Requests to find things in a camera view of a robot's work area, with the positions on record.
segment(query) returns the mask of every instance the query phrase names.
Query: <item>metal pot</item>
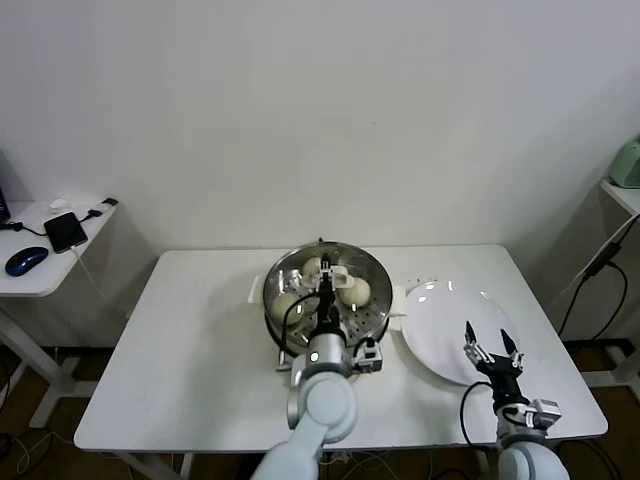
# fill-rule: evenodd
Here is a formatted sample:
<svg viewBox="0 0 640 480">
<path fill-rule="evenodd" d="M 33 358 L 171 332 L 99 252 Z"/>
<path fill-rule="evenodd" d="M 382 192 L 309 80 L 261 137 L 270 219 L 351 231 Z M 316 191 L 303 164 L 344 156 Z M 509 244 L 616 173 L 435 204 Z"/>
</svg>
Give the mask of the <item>metal pot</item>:
<svg viewBox="0 0 640 480">
<path fill-rule="evenodd" d="M 353 347 L 363 337 L 379 341 L 386 331 L 391 310 L 393 288 L 384 267 L 371 254 L 361 248 L 339 242 L 316 242 L 297 248 L 271 267 L 264 283 L 263 304 L 267 329 L 279 345 L 282 335 L 281 309 L 274 309 L 274 302 L 283 294 L 297 298 L 311 293 L 302 283 L 305 263 L 314 257 L 328 254 L 331 263 L 347 268 L 350 275 L 360 277 L 370 287 L 369 301 L 361 307 L 346 305 L 341 295 L 336 295 L 335 305 L 340 312 L 342 326 L 347 334 L 347 347 Z M 302 312 L 294 324 L 287 326 L 287 353 L 299 355 L 307 348 L 309 334 L 315 328 L 314 312 L 317 300 L 311 298 L 302 303 Z"/>
</svg>

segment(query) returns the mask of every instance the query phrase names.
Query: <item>black cable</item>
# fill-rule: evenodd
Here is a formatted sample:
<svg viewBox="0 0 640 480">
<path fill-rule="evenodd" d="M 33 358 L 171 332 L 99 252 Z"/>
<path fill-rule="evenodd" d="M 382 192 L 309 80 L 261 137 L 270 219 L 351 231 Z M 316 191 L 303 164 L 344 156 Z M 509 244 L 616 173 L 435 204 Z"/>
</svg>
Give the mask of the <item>black cable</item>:
<svg viewBox="0 0 640 480">
<path fill-rule="evenodd" d="M 304 297 L 300 297 L 298 300 L 293 302 L 289 308 L 287 308 L 286 312 L 284 312 L 284 317 L 282 318 L 282 336 L 280 337 L 281 352 L 284 352 L 285 349 L 287 348 L 287 320 L 289 319 L 289 314 L 293 311 L 294 308 L 296 308 L 302 302 L 304 302 L 305 300 L 309 300 L 310 298 L 313 298 L 315 296 L 317 296 L 317 294 L 313 292 L 313 293 L 308 293 Z"/>
<path fill-rule="evenodd" d="M 483 447 L 483 446 L 475 445 L 471 443 L 471 440 L 469 440 L 469 435 L 467 435 L 467 429 L 464 426 L 464 404 L 467 401 L 467 397 L 469 396 L 471 391 L 474 388 L 479 387 L 480 385 L 484 385 L 485 387 L 492 388 L 489 382 L 476 382 L 473 385 L 471 385 L 469 388 L 467 388 L 467 390 L 464 392 L 464 395 L 462 395 L 462 402 L 460 402 L 460 428 L 462 429 L 462 435 L 464 436 L 464 439 L 467 442 L 467 445 L 469 445 L 471 448 L 475 450 L 479 450 L 481 452 L 488 452 L 489 451 L 488 447 Z"/>
<path fill-rule="evenodd" d="M 616 307 L 615 311 L 613 312 L 613 315 L 611 315 L 611 318 L 609 318 L 609 321 L 604 325 L 604 327 L 602 327 L 600 329 L 600 331 L 598 333 L 596 333 L 593 337 L 591 337 L 589 340 L 596 340 L 600 335 L 602 335 L 605 332 L 605 330 L 607 330 L 607 328 L 609 328 L 611 326 L 613 321 L 616 319 L 616 316 L 620 312 L 620 309 L 624 305 L 624 301 L 627 298 L 627 291 L 629 290 L 629 279 L 627 278 L 627 275 L 624 273 L 624 270 L 622 270 L 614 262 L 607 263 L 607 266 L 613 268 L 614 270 L 616 270 L 620 274 L 620 276 L 622 277 L 622 281 L 624 282 L 624 287 L 622 288 L 622 295 L 620 296 L 620 301 L 618 302 L 618 306 Z"/>
<path fill-rule="evenodd" d="M 34 235 L 38 235 L 39 237 L 46 237 L 47 236 L 46 233 L 36 232 L 35 230 L 31 230 L 29 227 L 25 227 L 24 225 L 22 226 L 22 230 L 26 230 L 27 232 L 31 232 Z"/>
<path fill-rule="evenodd" d="M 613 461 L 613 459 L 609 456 L 609 454 L 595 441 L 586 441 L 586 440 L 568 440 L 565 442 L 560 442 L 558 446 L 555 448 L 555 452 L 560 455 L 560 450 L 563 445 L 566 444 L 579 444 L 587 447 L 589 450 L 594 452 L 598 458 L 602 461 L 604 466 L 607 468 L 609 472 L 609 476 L 612 480 L 622 480 L 622 475 L 620 474 L 620 470 L 618 466 Z"/>
<path fill-rule="evenodd" d="M 91 209 L 87 212 L 87 214 L 82 218 L 82 220 L 79 220 L 80 223 L 82 222 L 86 222 L 87 220 L 89 220 L 90 218 L 94 218 L 94 217 L 101 217 L 102 216 L 102 212 L 100 210 L 94 210 Z"/>
<path fill-rule="evenodd" d="M 587 283 L 587 280 L 589 280 L 589 278 L 590 277 L 583 275 L 582 279 L 580 280 L 580 283 L 578 284 L 578 288 L 576 288 L 576 291 L 573 292 L 573 298 L 571 299 L 569 308 L 567 308 L 567 313 L 564 314 L 564 320 L 562 320 L 562 325 L 560 325 L 560 329 L 558 330 L 559 337 L 562 336 L 562 333 L 564 332 L 564 327 L 567 326 L 567 321 L 569 321 L 569 315 L 571 315 L 571 310 L 573 310 L 573 306 L 575 305 L 578 295 L 580 294 L 580 290 L 582 289 L 583 285 Z"/>
<path fill-rule="evenodd" d="M 0 405 L 0 412 L 2 412 L 7 404 L 7 400 L 9 399 L 9 390 L 11 390 L 11 374 L 9 373 L 7 364 L 2 357 L 0 357 L 0 366 L 2 366 L 4 376 L 7 379 L 7 383 L 4 386 L 4 398 L 2 399 L 2 405 Z M 4 460 L 9 455 L 12 446 L 13 437 L 9 433 L 0 432 L 0 461 Z"/>
<path fill-rule="evenodd" d="M 442 472 L 437 474 L 435 477 L 431 477 L 431 480 L 440 480 L 442 477 L 444 477 L 445 475 L 449 475 L 450 473 L 458 474 L 460 475 L 460 477 L 464 478 L 464 480 L 469 480 L 469 476 L 459 468 L 447 468 L 446 470 L 443 470 Z"/>
</svg>

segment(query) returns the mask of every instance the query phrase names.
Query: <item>smartphone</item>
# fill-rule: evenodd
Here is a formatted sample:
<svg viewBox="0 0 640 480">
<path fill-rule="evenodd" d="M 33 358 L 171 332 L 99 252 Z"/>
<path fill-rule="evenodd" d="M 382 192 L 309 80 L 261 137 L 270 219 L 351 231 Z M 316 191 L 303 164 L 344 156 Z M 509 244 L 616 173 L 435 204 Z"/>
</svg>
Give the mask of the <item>smartphone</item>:
<svg viewBox="0 0 640 480">
<path fill-rule="evenodd" d="M 47 220 L 44 222 L 44 230 L 56 253 L 66 252 L 71 247 L 87 241 L 87 234 L 84 233 L 78 217 L 73 212 Z"/>
</svg>

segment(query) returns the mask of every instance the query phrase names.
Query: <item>table leg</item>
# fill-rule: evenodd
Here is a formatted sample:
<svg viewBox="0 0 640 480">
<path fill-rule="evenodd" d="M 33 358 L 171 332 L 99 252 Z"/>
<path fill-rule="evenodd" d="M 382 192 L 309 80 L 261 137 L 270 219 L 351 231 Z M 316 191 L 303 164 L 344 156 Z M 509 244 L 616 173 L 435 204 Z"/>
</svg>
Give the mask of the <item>table leg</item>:
<svg viewBox="0 0 640 480">
<path fill-rule="evenodd" d="M 4 312 L 0 311 L 0 341 L 22 358 L 40 376 L 58 391 L 73 389 L 73 378 L 60 368 L 40 346 L 18 327 Z"/>
<path fill-rule="evenodd" d="M 607 353 L 617 365 L 613 370 L 602 372 L 582 372 L 582 378 L 591 388 L 628 387 L 640 401 L 640 354 L 634 352 L 625 357 L 618 347 L 607 347 Z"/>
<path fill-rule="evenodd" d="M 180 475 L 153 453 L 114 453 L 150 480 L 182 480 Z"/>
<path fill-rule="evenodd" d="M 478 460 L 480 472 L 487 472 L 489 470 L 489 459 L 487 458 L 487 454 L 485 452 L 481 452 L 480 450 L 474 450 L 474 453 L 476 454 L 476 460 Z"/>
<path fill-rule="evenodd" d="M 30 427 L 46 426 L 61 398 L 91 398 L 93 395 L 98 382 L 77 382 L 71 376 L 79 358 L 67 358 L 62 365 L 58 365 L 2 311 L 0 311 L 0 341 L 22 358 L 23 363 L 29 365 L 51 384 L 29 422 Z M 24 371 L 22 365 L 18 367 L 21 372 Z"/>
</svg>

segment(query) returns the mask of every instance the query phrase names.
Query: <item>white cable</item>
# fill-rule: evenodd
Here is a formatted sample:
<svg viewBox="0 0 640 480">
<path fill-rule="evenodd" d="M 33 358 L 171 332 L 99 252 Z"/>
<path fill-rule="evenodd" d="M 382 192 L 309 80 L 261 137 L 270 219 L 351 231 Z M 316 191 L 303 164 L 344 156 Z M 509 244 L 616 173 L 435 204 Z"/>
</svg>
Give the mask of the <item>white cable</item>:
<svg viewBox="0 0 640 480">
<path fill-rule="evenodd" d="M 365 463 L 374 459 L 378 460 L 382 464 L 382 466 L 384 466 L 387 469 L 387 471 L 391 474 L 394 480 L 400 480 L 398 476 L 395 474 L 395 472 L 393 471 L 393 469 L 389 466 L 389 464 L 384 460 L 384 458 L 382 458 L 382 455 L 377 455 L 375 453 L 369 453 L 369 452 L 358 452 L 358 453 L 369 455 L 369 457 L 371 458 L 366 458 L 364 460 L 356 460 L 355 457 L 353 457 L 354 460 L 356 461 L 356 464 L 353 467 L 351 467 L 349 471 L 347 471 L 347 473 L 344 474 L 341 480 L 347 480 L 351 476 L 351 474 L 355 472 L 358 468 L 363 468 L 363 465 Z"/>
<path fill-rule="evenodd" d="M 60 440 L 63 443 L 66 443 L 68 445 L 74 445 L 74 443 L 71 440 L 67 440 L 67 439 L 61 437 L 56 432 L 47 433 L 44 437 L 42 437 L 40 440 L 38 440 L 33 447 L 31 447 L 29 449 L 27 449 L 27 447 L 25 447 L 24 443 L 22 443 L 22 441 L 20 439 L 18 439 L 18 438 L 14 439 L 14 441 L 18 445 L 20 445 L 22 447 L 22 449 L 24 450 L 24 455 L 22 455 L 22 457 L 20 457 L 20 460 L 18 460 L 18 465 L 16 466 L 16 473 L 18 475 L 23 475 L 27 470 L 29 470 L 29 465 L 31 464 L 31 453 L 35 449 L 37 449 L 42 444 L 42 442 L 47 440 L 49 437 L 56 437 L 58 440 Z"/>
<path fill-rule="evenodd" d="M 91 284 L 93 289 L 96 291 L 96 293 L 102 299 L 102 301 L 105 303 L 105 305 L 108 305 L 109 302 L 107 300 L 107 297 L 102 293 L 102 290 L 100 290 L 100 288 L 98 287 L 96 282 L 93 280 L 93 276 L 91 276 L 91 273 L 89 273 L 89 269 L 84 264 L 84 261 L 82 260 L 82 257 L 80 257 L 80 254 L 76 250 L 76 247 L 71 247 L 71 251 L 74 253 L 76 258 L 78 259 L 78 263 L 80 264 L 80 266 L 84 270 L 84 273 L 87 275 L 87 279 L 89 280 L 89 283 Z"/>
<path fill-rule="evenodd" d="M 427 475 L 427 480 L 431 480 L 431 476 L 433 475 L 433 457 L 431 456 L 431 450 L 427 450 L 429 454 L 429 475 Z"/>
<path fill-rule="evenodd" d="M 351 458 L 353 458 L 351 454 L 348 452 L 345 452 L 344 455 L 341 452 L 326 452 L 326 455 L 327 455 L 327 459 L 330 459 L 330 460 L 323 462 L 322 456 L 321 456 L 320 459 L 318 460 L 318 465 L 331 465 L 339 461 L 344 461 L 345 463 L 347 463 L 349 462 L 349 460 L 351 460 Z"/>
<path fill-rule="evenodd" d="M 372 453 L 372 452 L 365 452 L 365 451 L 357 452 L 357 453 L 362 453 L 363 455 L 369 455 L 369 458 L 360 460 L 360 468 L 362 468 L 363 470 L 374 471 L 374 470 L 379 470 L 380 467 L 382 467 L 382 463 L 378 462 L 378 464 L 373 467 L 367 467 L 365 466 L 365 464 L 368 463 L 370 460 L 379 460 L 380 458 L 388 455 L 389 450 L 381 453 Z M 351 458 L 353 458 L 356 462 L 358 461 L 358 459 L 355 458 L 354 455 L 351 455 Z"/>
<path fill-rule="evenodd" d="M 620 227 L 618 228 L 618 230 L 616 230 L 616 232 L 611 235 L 609 237 L 609 239 L 604 242 L 600 248 L 598 249 L 598 251 L 596 252 L 596 254 L 591 258 L 591 260 L 589 260 L 587 262 L 587 264 L 584 266 L 584 268 L 582 270 L 580 270 L 575 277 L 573 277 L 571 279 L 571 281 L 569 282 L 569 284 L 558 294 L 555 296 L 555 298 L 553 300 L 551 300 L 551 302 L 549 303 L 549 305 L 547 306 L 547 311 L 550 313 L 553 310 L 553 307 L 555 306 L 555 304 L 558 302 L 558 300 L 560 300 L 560 298 L 562 298 L 562 296 L 567 293 L 569 291 L 569 289 L 573 286 L 574 283 L 576 283 L 580 277 L 584 274 L 584 272 L 587 270 L 587 268 L 589 268 L 589 266 L 591 265 L 591 263 L 598 257 L 598 255 L 600 255 L 600 253 L 606 248 L 607 245 L 609 245 L 609 243 L 611 243 L 613 241 L 613 239 L 615 239 L 618 234 L 630 223 L 635 222 L 638 218 L 640 218 L 640 213 L 637 213 L 635 215 L 633 215 L 632 217 L 630 217 L 629 219 L 627 219 L 626 222 L 624 222 L 622 225 L 620 225 Z"/>
<path fill-rule="evenodd" d="M 71 251 L 74 253 L 74 255 L 76 256 L 76 258 L 78 259 L 78 263 L 80 264 L 80 266 L 82 267 L 82 270 L 84 270 L 85 275 L 87 276 L 87 280 L 89 280 L 89 283 L 91 284 L 91 286 L 93 287 L 93 289 L 96 291 L 96 293 L 98 294 L 98 296 L 100 297 L 100 300 L 102 300 L 103 305 L 108 309 L 111 310 L 112 312 L 116 313 L 119 317 L 122 318 L 126 318 L 126 313 L 122 310 L 119 310 L 117 308 L 114 308 L 112 306 L 109 305 L 109 300 L 107 300 L 106 295 L 102 292 L 102 290 L 100 289 L 100 287 L 98 287 L 98 284 L 95 282 L 95 280 L 93 279 L 93 276 L 91 275 L 91 272 L 89 272 L 89 269 L 87 268 L 87 266 L 85 265 L 84 261 L 82 260 L 82 257 L 80 256 L 80 254 L 78 253 L 78 251 L 76 250 L 76 247 L 71 247 Z"/>
</svg>

